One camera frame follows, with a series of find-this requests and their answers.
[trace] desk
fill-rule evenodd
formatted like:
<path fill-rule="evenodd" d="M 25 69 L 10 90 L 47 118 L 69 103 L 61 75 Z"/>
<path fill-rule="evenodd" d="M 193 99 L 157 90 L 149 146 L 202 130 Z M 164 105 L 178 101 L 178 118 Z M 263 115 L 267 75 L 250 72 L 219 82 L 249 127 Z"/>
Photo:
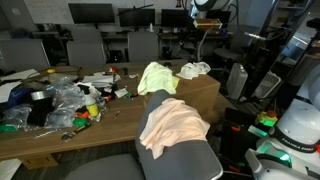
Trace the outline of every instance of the desk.
<path fill-rule="evenodd" d="M 175 60 L 171 63 L 172 70 L 176 74 L 186 61 Z M 115 65 L 120 70 L 127 67 L 129 74 L 139 73 L 142 75 L 147 64 L 119 63 Z M 101 67 L 84 68 L 81 70 L 80 76 L 101 71 L 101 69 Z M 138 83 L 139 79 L 130 79 L 124 75 L 121 75 L 121 80 L 117 82 L 119 88 L 127 86 L 129 91 L 136 91 Z M 186 104 L 196 108 L 201 116 L 205 116 L 206 113 L 213 110 L 219 87 L 220 83 L 208 75 L 200 75 L 193 80 L 181 79 L 174 97 L 185 100 Z M 108 102 L 110 109 L 103 115 L 101 121 L 92 122 L 90 128 L 76 135 L 69 142 L 63 142 L 61 136 L 63 132 L 72 131 L 75 128 L 65 128 L 60 132 L 37 139 L 34 139 L 36 134 L 47 130 L 41 129 L 31 132 L 20 130 L 12 133 L 0 133 L 0 161 L 19 158 L 28 168 L 51 166 L 58 164 L 54 159 L 54 153 L 134 140 L 145 103 L 146 96 L 138 96 L 134 100 L 116 99 Z M 120 111 L 120 114 L 115 118 L 117 111 Z"/>

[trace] monitor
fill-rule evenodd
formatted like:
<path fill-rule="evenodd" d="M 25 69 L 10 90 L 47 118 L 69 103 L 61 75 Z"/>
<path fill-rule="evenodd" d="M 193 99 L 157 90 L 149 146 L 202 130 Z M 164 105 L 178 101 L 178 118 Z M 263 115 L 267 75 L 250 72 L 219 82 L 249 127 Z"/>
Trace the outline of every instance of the monitor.
<path fill-rule="evenodd" d="M 155 24 L 155 9 L 119 8 L 121 27 L 139 27 Z"/>
<path fill-rule="evenodd" d="M 74 23 L 114 23 L 112 4 L 68 4 Z"/>
<path fill-rule="evenodd" d="M 187 27 L 188 11 L 176 9 L 161 10 L 162 27 Z"/>
<path fill-rule="evenodd" d="M 206 18 L 209 18 L 209 19 L 218 18 L 220 22 L 223 24 L 221 28 L 227 28 L 230 15 L 231 15 L 231 11 L 212 10 L 212 11 L 208 11 Z"/>

